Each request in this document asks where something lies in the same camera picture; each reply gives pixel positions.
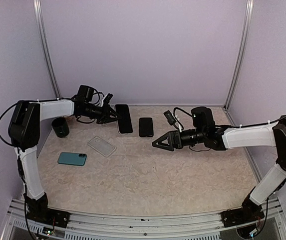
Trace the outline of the black phone with silver edge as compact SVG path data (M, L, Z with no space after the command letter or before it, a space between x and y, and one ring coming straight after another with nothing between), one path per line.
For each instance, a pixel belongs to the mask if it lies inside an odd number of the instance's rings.
M141 138L150 138L153 135L153 119L151 117L141 117L139 119L139 136Z

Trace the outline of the frosted clear phone case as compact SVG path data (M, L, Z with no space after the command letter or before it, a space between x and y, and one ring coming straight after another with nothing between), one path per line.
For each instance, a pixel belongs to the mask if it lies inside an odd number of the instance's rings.
M111 156L116 151L116 146L112 145L99 136L92 138L87 143L87 145L106 158Z

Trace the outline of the teal green phone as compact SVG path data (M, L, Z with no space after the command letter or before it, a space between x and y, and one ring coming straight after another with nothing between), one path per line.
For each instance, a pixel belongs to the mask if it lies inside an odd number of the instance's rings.
M61 152L57 163L69 166L79 166L85 165L87 159L87 154L83 153L73 153L73 152Z

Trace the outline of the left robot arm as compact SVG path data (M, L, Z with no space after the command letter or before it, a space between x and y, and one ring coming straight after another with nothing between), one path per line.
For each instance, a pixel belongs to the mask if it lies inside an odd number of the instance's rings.
M19 175L26 187L24 199L28 210L40 221L46 223L53 217L48 199L42 188L37 159L37 145L40 139L40 123L58 117L87 117L97 124L108 124L121 119L109 104L113 95L103 98L101 105L91 103L93 88L81 85L72 98L54 100L20 100L17 102L8 127L11 144L17 150Z

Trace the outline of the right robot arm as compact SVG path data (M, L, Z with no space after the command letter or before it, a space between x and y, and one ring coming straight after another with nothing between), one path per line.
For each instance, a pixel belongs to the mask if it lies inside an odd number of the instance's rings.
M193 129L169 131L153 141L152 146L168 151L196 144L203 144L215 151L259 146L277 149L275 165L253 188L238 211L240 220L249 222L269 196L286 182L286 115L252 125L217 125L211 109L200 106L191 110L190 117L193 119Z

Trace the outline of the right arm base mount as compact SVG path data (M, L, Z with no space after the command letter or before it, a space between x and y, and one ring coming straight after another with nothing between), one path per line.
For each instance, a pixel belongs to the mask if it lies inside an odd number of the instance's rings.
M261 207L258 209L240 207L221 212L221 218L225 228L254 222L264 217L265 214Z

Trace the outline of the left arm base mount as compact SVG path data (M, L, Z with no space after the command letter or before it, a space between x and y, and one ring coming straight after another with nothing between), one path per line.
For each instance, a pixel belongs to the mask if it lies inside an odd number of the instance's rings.
M27 218L38 223L65 229L69 222L70 213L52 208L42 209L41 211L30 210L27 213Z

